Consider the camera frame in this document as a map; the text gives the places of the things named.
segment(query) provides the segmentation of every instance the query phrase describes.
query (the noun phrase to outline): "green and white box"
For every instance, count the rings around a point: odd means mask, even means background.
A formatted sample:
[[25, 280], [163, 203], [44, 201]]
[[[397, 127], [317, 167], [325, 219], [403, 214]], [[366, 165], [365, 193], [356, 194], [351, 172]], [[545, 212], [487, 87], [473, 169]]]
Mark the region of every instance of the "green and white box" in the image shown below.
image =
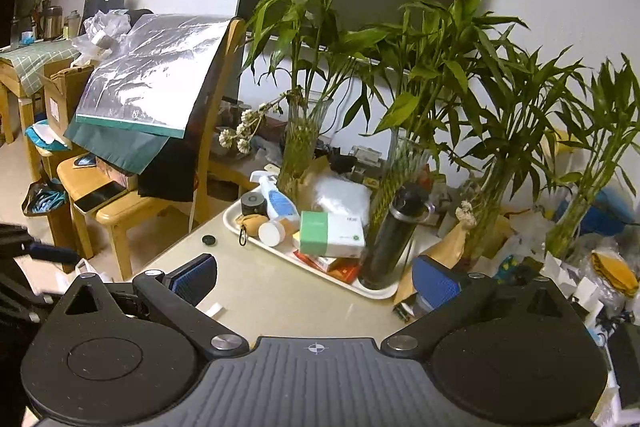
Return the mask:
[[357, 259], [363, 248], [364, 233], [359, 217], [302, 212], [300, 253], [313, 257]]

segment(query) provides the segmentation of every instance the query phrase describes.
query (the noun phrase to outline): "checkered tablecloth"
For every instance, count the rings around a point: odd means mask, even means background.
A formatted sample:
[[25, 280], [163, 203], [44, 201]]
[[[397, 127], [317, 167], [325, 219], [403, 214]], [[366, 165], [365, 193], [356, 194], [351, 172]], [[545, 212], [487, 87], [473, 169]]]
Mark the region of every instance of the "checkered tablecloth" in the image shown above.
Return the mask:
[[11, 64], [20, 78], [22, 89], [31, 96], [42, 87], [42, 67], [48, 62], [76, 58], [79, 52], [70, 41], [36, 42], [17, 50], [0, 53], [0, 60]]

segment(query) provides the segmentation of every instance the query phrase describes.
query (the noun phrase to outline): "lucky bamboo plant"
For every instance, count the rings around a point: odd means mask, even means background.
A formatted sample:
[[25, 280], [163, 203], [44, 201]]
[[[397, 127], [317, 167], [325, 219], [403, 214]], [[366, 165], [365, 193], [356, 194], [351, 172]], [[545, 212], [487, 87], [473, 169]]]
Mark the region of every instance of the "lucky bamboo plant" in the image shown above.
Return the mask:
[[[478, 64], [487, 60], [481, 53], [489, 42], [486, 32], [505, 23], [526, 26], [516, 17], [479, 13], [480, 4], [481, 0], [454, 0], [445, 7], [431, 0], [407, 0], [402, 6], [402, 25], [377, 26], [388, 35], [377, 44], [381, 62], [372, 73], [391, 84], [387, 72], [392, 71], [397, 88], [393, 103], [374, 131], [391, 128], [395, 134], [390, 161], [372, 205], [369, 238], [375, 238], [396, 190], [417, 175], [428, 154], [438, 163], [440, 153], [446, 152], [453, 162], [470, 167], [454, 150], [461, 125], [467, 123], [461, 120], [461, 113], [481, 133], [481, 111], [469, 82], [476, 76]], [[417, 28], [414, 20], [419, 21]], [[436, 140], [438, 129], [449, 132], [450, 142]]]
[[[264, 76], [275, 80], [277, 71], [283, 71], [290, 79], [289, 89], [284, 93], [289, 103], [289, 123], [278, 188], [294, 201], [298, 182], [313, 158], [320, 125], [333, 95], [342, 83], [369, 67], [364, 53], [386, 36], [384, 28], [341, 29], [334, 1], [260, 0], [247, 23], [251, 35], [243, 70], [251, 68], [255, 75], [256, 60], [269, 40], [277, 36], [270, 51], [269, 68], [258, 83]], [[372, 82], [369, 90], [377, 93]], [[251, 132], [251, 125], [245, 125], [242, 133], [238, 133], [239, 139], [246, 140]], [[225, 143], [233, 139], [227, 134]]]
[[640, 132], [640, 84], [628, 58], [622, 55], [622, 59], [620, 70], [607, 59], [598, 74], [591, 75], [591, 83], [582, 84], [585, 94], [590, 94], [591, 105], [574, 97], [574, 103], [562, 103], [556, 111], [570, 135], [567, 144], [588, 152], [584, 172], [564, 176], [566, 182], [575, 183], [572, 200], [546, 236], [546, 250], [556, 257], [566, 256], [584, 214], [616, 172], [636, 195], [620, 159], [629, 146], [640, 153], [640, 146], [635, 143]]
[[481, 254], [478, 247], [494, 226], [509, 183], [513, 197], [529, 177], [534, 202], [543, 187], [556, 185], [543, 150], [543, 139], [551, 151], [556, 147], [556, 131], [548, 117], [558, 103], [573, 103], [567, 86], [570, 79], [582, 81], [580, 61], [558, 66], [568, 48], [558, 57], [539, 63], [539, 50], [529, 55], [508, 39], [512, 29], [508, 28], [498, 39], [485, 36], [478, 43], [483, 60], [476, 64], [475, 73], [494, 110], [466, 107], [470, 120], [476, 109], [478, 113], [473, 118], [482, 119], [481, 126], [473, 126], [467, 135], [480, 139], [467, 155], [485, 161], [481, 190], [472, 201], [476, 227], [470, 230], [465, 242], [468, 259]]

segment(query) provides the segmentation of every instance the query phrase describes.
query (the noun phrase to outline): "white table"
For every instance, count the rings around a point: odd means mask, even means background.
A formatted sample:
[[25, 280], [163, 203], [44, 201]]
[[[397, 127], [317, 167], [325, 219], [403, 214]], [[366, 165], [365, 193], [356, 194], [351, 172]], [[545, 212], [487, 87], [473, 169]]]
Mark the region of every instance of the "white table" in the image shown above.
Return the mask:
[[[202, 236], [217, 239], [213, 247]], [[201, 253], [218, 262], [218, 283], [200, 303], [206, 311], [220, 303], [216, 320], [251, 344], [272, 337], [372, 337], [379, 344], [404, 326], [391, 299], [373, 301], [287, 263], [238, 236], [222, 223], [222, 214], [166, 250], [145, 269], [168, 273]]]

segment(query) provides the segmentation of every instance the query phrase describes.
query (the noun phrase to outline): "stainless steel kettle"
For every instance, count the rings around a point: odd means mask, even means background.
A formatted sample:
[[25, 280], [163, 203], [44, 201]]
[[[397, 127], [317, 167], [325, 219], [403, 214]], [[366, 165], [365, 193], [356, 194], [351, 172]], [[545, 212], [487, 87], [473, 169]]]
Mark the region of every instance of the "stainless steel kettle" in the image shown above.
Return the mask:
[[42, 35], [46, 41], [62, 36], [62, 6], [50, 6], [42, 12]]

